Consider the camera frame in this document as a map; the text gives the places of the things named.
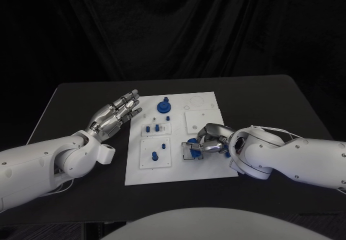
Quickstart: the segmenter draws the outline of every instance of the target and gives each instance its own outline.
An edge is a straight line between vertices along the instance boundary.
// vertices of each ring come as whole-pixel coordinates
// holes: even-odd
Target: white robotic arm
[[[346,189],[346,142],[300,137],[284,142],[261,127],[235,131],[214,123],[199,131],[196,140],[198,143],[189,143],[193,150],[229,150],[229,166],[241,174],[266,180],[276,169],[297,182]]]
[[[101,144],[140,112],[139,91],[127,93],[95,113],[87,130],[0,152],[0,211],[55,190],[82,177],[97,161],[110,164],[116,149]]]

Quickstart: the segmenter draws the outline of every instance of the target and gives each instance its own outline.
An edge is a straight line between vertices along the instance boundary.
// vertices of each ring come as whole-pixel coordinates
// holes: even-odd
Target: robotic hand
[[[0,211],[25,204],[67,181],[82,177],[97,161],[111,163],[116,149],[101,143],[142,112],[142,108],[133,110],[140,103],[139,97],[139,91],[133,90],[106,105],[93,116],[85,131],[0,152]]]
[[[251,126],[235,131],[232,128],[208,123],[191,143],[191,149],[208,153],[229,151],[229,167],[257,179],[268,179],[277,169],[294,181],[320,187],[346,189],[346,142],[297,138],[284,142],[264,129]]]

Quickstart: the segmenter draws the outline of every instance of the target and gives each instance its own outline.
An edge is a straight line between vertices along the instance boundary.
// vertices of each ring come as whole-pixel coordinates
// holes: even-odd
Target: gray round object
[[[306,228],[263,214],[228,208],[160,212],[114,231],[103,240],[328,240]]]

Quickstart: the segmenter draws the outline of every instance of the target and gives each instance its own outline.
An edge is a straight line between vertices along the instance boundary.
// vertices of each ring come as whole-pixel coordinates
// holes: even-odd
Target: black curtain
[[[0,149],[26,143],[61,83],[271,74],[346,141],[345,12],[342,0],[2,1]]]

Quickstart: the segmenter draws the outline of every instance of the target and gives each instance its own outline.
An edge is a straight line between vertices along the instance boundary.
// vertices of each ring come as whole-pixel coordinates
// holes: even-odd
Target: black table
[[[221,77],[59,85],[31,143],[61,138],[87,128],[95,111],[133,89],[142,96],[215,91],[225,124],[276,127],[300,136],[332,140],[293,79],[286,75]],[[253,212],[310,213],[346,210],[335,189],[289,179],[274,171],[268,180],[247,175],[124,186],[130,124],[106,142],[116,147],[110,165],[97,163],[71,189],[35,199],[0,214],[0,225],[133,221],[155,213],[193,207]]]

